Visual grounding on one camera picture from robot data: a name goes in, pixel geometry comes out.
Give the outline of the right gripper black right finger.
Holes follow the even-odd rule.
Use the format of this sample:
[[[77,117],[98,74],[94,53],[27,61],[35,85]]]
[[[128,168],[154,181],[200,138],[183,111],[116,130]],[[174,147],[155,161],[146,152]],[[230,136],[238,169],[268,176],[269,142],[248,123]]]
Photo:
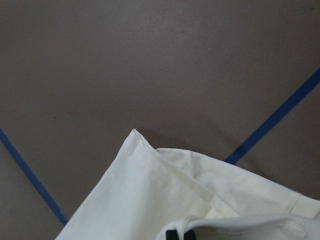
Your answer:
[[[183,235],[183,240],[196,240],[196,234],[193,230],[189,230],[187,231],[184,235]]]

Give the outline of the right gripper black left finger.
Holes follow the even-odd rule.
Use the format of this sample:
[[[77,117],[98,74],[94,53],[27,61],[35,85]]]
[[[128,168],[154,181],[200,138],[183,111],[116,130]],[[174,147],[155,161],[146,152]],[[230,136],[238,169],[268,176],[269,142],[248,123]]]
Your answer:
[[[165,232],[166,240],[178,240],[178,232],[176,229],[169,229]]]

